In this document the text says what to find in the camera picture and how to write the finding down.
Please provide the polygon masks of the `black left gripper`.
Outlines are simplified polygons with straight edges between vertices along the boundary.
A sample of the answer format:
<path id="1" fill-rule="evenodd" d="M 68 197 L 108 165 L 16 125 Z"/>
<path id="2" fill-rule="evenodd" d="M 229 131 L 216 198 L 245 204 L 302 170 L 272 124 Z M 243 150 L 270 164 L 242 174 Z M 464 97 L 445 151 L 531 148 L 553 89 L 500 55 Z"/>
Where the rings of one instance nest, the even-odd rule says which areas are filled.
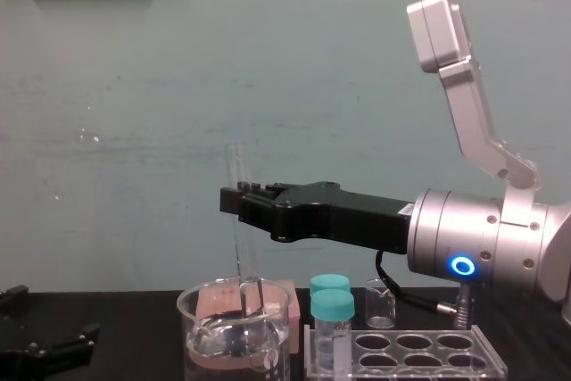
<path id="1" fill-rule="evenodd" d="M 17 285 L 1 292 L 1 314 L 16 315 L 27 306 L 29 288 Z M 100 335 L 100 325 L 83 326 L 72 339 L 40 347 L 37 343 L 1 344 L 2 380 L 45 380 L 47 369 L 88 366 Z"/>

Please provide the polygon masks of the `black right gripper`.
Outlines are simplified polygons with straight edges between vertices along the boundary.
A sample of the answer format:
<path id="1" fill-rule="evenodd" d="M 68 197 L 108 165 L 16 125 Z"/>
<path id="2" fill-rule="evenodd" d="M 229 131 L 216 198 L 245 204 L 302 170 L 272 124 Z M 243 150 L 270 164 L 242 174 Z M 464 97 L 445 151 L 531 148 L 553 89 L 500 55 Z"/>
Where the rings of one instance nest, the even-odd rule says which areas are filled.
<path id="1" fill-rule="evenodd" d="M 268 232 L 282 243 L 318 238 L 405 254 L 410 216 L 407 203 L 343 190 L 333 182 L 274 185 L 239 181 L 219 190 L 219 210 Z"/>

